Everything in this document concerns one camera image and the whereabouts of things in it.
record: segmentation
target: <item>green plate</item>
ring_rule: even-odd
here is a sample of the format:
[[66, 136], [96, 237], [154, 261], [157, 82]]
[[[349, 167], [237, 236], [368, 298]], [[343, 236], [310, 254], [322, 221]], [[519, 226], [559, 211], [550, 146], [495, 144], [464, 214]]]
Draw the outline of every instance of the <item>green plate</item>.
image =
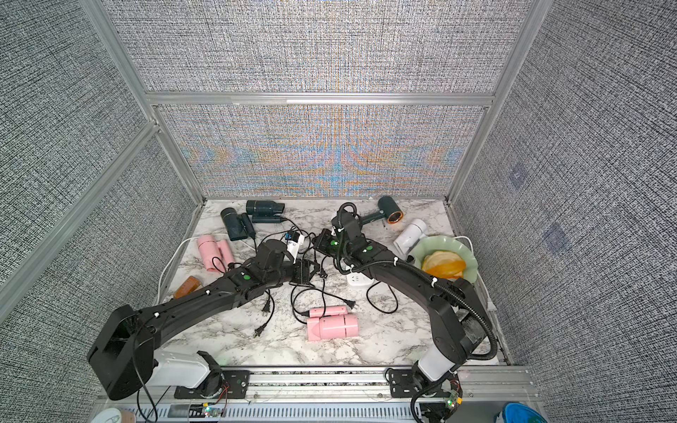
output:
[[423, 266], [423, 260], [435, 251], [452, 251], [458, 254], [466, 262], [463, 279], [471, 284], [475, 283], [477, 280], [477, 259], [475, 255], [470, 251], [470, 248], [451, 236], [427, 236], [416, 244], [409, 255], [416, 259], [414, 265], [420, 269]]

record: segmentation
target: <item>pink hair dryer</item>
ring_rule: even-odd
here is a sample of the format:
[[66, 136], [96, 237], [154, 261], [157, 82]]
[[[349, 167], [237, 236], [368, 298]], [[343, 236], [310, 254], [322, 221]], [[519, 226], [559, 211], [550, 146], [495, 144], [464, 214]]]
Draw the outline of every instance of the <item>pink hair dryer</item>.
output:
[[198, 238], [198, 250], [207, 271], [225, 273], [228, 265], [235, 263], [228, 242], [226, 240], [217, 242], [212, 235], [203, 235]]
[[310, 309], [308, 340], [348, 338], [357, 336], [357, 316], [348, 313], [344, 305]]

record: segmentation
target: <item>white hair dryer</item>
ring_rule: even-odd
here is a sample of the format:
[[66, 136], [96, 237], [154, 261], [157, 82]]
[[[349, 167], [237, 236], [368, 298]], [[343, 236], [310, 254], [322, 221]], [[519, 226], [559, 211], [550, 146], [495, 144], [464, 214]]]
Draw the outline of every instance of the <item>white hair dryer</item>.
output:
[[425, 237], [423, 234], [425, 230], [428, 229], [428, 225], [425, 224], [421, 219], [414, 219], [397, 237], [395, 240], [395, 249], [399, 254], [400, 258], [406, 259], [409, 251], [412, 250], [414, 245], [418, 242], [419, 239]]

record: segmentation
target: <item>dark green hair dryer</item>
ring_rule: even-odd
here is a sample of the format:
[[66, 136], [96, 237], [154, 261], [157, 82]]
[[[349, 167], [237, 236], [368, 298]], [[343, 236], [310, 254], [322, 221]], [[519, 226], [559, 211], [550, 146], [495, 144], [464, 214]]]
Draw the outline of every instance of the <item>dark green hair dryer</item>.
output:
[[360, 226], [379, 219], [386, 219], [388, 223], [397, 223], [404, 217], [404, 212], [399, 209], [397, 203], [390, 196], [381, 197], [378, 200], [378, 211], [362, 217], [359, 220]]

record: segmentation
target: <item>black mounting plate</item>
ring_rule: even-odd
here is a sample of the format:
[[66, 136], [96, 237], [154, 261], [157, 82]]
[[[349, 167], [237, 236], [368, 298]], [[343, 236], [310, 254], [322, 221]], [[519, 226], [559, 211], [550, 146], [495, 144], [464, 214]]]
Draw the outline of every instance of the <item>black mounting plate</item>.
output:
[[[247, 394], [249, 387], [248, 370], [228, 370], [223, 372], [223, 379], [228, 382], [228, 398], [229, 399], [243, 399]], [[177, 386], [174, 391], [174, 398], [176, 399], [203, 399], [204, 402], [216, 401], [218, 395], [214, 398], [202, 398], [200, 394], [185, 386]]]
[[[414, 384], [414, 372], [411, 369], [396, 370], [388, 369], [386, 371], [386, 379], [390, 384], [390, 396], [392, 398], [411, 398], [419, 390], [419, 387]], [[440, 388], [432, 397], [448, 397]]]

